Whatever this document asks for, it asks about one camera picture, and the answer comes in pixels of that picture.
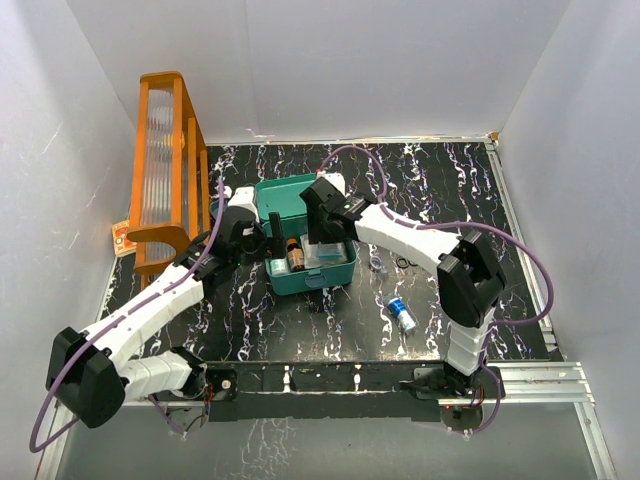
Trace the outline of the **brown orange-cap bottle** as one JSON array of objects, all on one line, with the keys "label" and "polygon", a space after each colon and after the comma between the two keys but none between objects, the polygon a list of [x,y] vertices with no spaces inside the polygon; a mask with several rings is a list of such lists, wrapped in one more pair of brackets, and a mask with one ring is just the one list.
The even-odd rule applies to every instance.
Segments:
[{"label": "brown orange-cap bottle", "polygon": [[292,272],[305,269],[304,251],[296,238],[289,238],[286,242],[287,260]]}]

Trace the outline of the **teal medicine box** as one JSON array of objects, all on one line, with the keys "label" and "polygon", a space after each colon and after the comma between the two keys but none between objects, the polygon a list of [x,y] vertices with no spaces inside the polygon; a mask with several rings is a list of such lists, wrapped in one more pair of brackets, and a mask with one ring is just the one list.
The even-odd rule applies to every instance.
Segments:
[{"label": "teal medicine box", "polygon": [[267,236],[271,234],[269,213],[278,212],[281,217],[286,241],[296,238],[304,251],[305,269],[282,276],[272,276],[269,261],[265,262],[266,272],[274,292],[279,296],[293,295],[312,290],[343,286],[351,282],[358,258],[353,241],[345,244],[346,261],[317,262],[307,256],[308,238],[307,210],[300,193],[315,180],[314,174],[294,175],[259,182],[256,187],[256,206],[261,226]]}]

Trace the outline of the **teal wipe packet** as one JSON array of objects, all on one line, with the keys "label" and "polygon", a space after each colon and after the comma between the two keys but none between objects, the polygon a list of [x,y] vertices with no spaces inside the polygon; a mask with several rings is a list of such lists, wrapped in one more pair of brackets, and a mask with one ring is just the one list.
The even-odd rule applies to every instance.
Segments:
[{"label": "teal wipe packet", "polygon": [[317,262],[337,262],[346,261],[348,259],[344,243],[309,244],[306,256],[311,261]]}]

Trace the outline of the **white blue bandage roll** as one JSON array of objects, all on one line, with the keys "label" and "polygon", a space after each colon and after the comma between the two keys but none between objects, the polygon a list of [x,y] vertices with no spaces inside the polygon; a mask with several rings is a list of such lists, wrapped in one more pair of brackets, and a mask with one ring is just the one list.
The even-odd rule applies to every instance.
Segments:
[{"label": "white blue bandage roll", "polygon": [[406,306],[401,298],[391,298],[387,303],[387,308],[391,315],[396,319],[400,329],[404,334],[410,334],[415,330],[416,322],[406,309]]}]

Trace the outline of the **white medicine bottle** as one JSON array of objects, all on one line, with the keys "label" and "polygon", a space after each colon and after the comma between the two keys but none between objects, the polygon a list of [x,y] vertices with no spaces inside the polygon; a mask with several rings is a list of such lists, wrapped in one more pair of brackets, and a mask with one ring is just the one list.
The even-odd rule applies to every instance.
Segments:
[{"label": "white medicine bottle", "polygon": [[272,276],[282,276],[289,273],[289,263],[286,258],[272,258],[269,261]]}]

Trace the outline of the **dark teal tray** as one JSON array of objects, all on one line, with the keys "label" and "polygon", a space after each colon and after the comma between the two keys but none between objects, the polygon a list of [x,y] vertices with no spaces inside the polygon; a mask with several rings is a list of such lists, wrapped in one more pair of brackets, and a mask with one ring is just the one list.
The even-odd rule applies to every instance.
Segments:
[{"label": "dark teal tray", "polygon": [[214,201],[211,202],[209,207],[211,227],[214,227],[215,224],[217,223],[217,219],[220,216],[219,212],[220,211],[225,212],[227,208],[228,208],[228,198],[224,198],[223,202],[220,202],[219,199],[215,199]]}]

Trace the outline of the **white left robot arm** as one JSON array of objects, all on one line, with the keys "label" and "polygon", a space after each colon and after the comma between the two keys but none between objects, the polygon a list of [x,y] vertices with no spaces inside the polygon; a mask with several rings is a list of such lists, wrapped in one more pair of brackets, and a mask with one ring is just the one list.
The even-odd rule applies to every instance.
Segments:
[{"label": "white left robot arm", "polygon": [[226,208],[212,231],[189,246],[137,296],[93,326],[54,339],[46,388],[89,428],[130,401],[169,391],[186,399],[206,387],[206,365],[183,347],[153,357],[134,354],[159,330],[227,282],[244,263],[283,257],[278,214],[262,224],[248,209]]}]

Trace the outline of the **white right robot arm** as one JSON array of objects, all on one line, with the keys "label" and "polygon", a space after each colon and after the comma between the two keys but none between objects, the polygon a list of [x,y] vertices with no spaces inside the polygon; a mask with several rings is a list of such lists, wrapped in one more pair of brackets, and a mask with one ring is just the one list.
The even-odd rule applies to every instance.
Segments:
[{"label": "white right robot arm", "polygon": [[370,194],[346,196],[324,177],[300,194],[312,243],[353,240],[395,253],[435,276],[438,298],[449,318],[449,348],[442,372],[427,387],[460,397],[482,382],[486,338],[506,286],[489,239],[476,229],[466,235],[431,228],[374,202]]}]

